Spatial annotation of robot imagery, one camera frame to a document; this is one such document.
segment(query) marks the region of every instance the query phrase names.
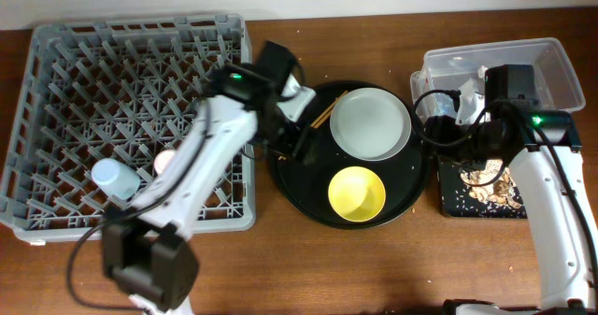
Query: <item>green light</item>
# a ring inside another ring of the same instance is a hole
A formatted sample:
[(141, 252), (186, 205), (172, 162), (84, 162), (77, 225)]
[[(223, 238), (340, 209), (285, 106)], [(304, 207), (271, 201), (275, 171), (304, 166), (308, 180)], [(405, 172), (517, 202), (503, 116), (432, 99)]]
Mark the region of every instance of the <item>green light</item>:
[(533, 122), (535, 125), (538, 125), (538, 124), (542, 123), (542, 118), (540, 118), (539, 116), (533, 116), (533, 117), (532, 117), (532, 122)]

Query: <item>plastic bin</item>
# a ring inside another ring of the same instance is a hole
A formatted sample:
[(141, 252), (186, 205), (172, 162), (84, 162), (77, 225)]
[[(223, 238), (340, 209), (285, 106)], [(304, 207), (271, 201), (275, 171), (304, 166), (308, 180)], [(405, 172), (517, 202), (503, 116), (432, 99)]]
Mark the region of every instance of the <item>plastic bin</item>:
[[(579, 80), (561, 42), (555, 38), (516, 40), (457, 48), (430, 50), (423, 57), (423, 68), (411, 76), (413, 101), (430, 90), (457, 90), (469, 79), (477, 81), (481, 66), (530, 64), (534, 67), (535, 87), (543, 109), (568, 112), (586, 106)], [(434, 115), (456, 116), (452, 103), (443, 94), (433, 94), (422, 101), (418, 115), (425, 121)]]
[[(92, 165), (106, 157), (126, 164), (143, 191), (157, 176), (153, 158), (191, 129), (192, 100), (211, 71), (250, 60), (247, 27), (234, 14), (36, 28), (2, 175), (0, 222), (43, 244), (77, 240), (108, 206), (127, 208), (130, 200), (106, 197), (91, 181)], [(253, 167), (241, 154), (231, 160), (194, 232), (253, 225)]]

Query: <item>clear plastic container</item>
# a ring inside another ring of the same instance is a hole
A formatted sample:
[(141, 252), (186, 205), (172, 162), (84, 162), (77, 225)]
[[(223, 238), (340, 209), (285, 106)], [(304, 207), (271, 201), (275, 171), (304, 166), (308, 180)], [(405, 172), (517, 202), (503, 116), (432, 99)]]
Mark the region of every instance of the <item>clear plastic container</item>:
[[(526, 39), (430, 50), (423, 57), (423, 68), (411, 76), (413, 100), (430, 90), (457, 90), (469, 79), (477, 81), (483, 93), (484, 82), (478, 77), (481, 66), (530, 64), (534, 67), (535, 88), (543, 109), (568, 112), (586, 106), (579, 80), (561, 42), (556, 38)], [(456, 116), (450, 99), (434, 94), (422, 101), (418, 115)]]

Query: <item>white bowl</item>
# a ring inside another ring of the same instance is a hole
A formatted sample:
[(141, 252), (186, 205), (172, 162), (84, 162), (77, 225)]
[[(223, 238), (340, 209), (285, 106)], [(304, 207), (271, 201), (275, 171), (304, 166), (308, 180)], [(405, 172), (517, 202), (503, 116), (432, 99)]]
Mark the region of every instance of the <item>white bowl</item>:
[(394, 156), (411, 134), (409, 111), (392, 93), (362, 88), (347, 93), (330, 117), (336, 144), (347, 154), (365, 161)]

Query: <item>bowl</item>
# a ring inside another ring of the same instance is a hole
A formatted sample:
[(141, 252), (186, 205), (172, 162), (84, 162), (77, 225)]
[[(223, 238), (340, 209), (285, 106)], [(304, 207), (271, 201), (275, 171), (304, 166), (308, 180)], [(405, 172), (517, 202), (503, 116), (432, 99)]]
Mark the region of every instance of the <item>bowl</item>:
[(362, 88), (343, 96), (330, 118), (336, 144), (364, 161), (382, 161), (406, 145), (411, 134), (409, 111), (394, 94)]
[(333, 210), (350, 222), (367, 222), (384, 207), (386, 191), (382, 179), (372, 170), (350, 166), (336, 173), (328, 186)]

